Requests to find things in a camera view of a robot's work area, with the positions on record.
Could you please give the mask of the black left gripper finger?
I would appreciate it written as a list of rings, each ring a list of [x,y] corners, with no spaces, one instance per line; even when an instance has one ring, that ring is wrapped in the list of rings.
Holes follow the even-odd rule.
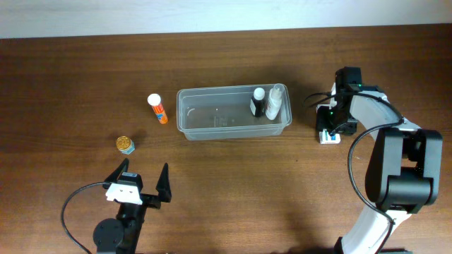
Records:
[[[160,177],[159,177],[157,185],[156,185],[156,191],[158,192],[158,198],[161,202],[171,202],[172,192],[171,192],[170,180],[169,180],[168,163],[165,163],[162,168]]]
[[[125,158],[122,163],[104,180],[105,184],[116,183],[123,172],[127,172],[129,159]]]

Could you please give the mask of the white Panadol medicine box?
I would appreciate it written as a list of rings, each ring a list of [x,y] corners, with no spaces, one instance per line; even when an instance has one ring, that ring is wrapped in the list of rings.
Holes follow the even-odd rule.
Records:
[[[322,145],[335,145],[341,141],[339,134],[331,135],[326,129],[323,129],[319,133],[319,142]]]

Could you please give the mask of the white calamine lotion bottle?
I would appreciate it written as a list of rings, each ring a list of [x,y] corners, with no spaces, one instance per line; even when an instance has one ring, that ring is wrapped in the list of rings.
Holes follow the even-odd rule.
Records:
[[[274,120],[280,111],[283,102],[283,93],[285,87],[281,83],[277,83],[270,89],[267,104],[266,104],[266,117],[269,120]]]

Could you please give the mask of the dark brown syrup bottle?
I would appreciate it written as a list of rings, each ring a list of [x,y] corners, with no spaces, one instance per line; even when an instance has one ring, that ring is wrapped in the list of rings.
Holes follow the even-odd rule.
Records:
[[[258,87],[251,97],[250,110],[255,117],[261,117],[265,109],[265,90]]]

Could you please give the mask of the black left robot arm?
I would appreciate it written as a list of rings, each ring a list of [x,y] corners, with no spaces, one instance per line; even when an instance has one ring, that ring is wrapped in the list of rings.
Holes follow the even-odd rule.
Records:
[[[107,190],[107,200],[119,203],[119,210],[115,218],[104,219],[95,227],[93,241],[97,253],[135,253],[146,211],[158,210],[164,202],[171,202],[167,164],[155,187],[156,195],[142,193],[141,175],[129,172],[128,167],[129,160],[124,159],[102,184]]]

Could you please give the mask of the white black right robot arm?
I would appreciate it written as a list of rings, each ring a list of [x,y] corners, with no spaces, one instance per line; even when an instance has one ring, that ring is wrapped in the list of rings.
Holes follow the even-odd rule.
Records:
[[[335,72],[330,92],[315,102],[316,130],[321,144],[338,144],[365,130],[350,146],[347,173],[364,208],[353,228],[338,238],[334,253],[381,253],[391,234],[412,214],[432,205],[439,193],[443,138],[407,120],[384,91],[362,82],[358,67]],[[365,136],[375,143],[365,175],[365,192],[356,186],[353,152]]]

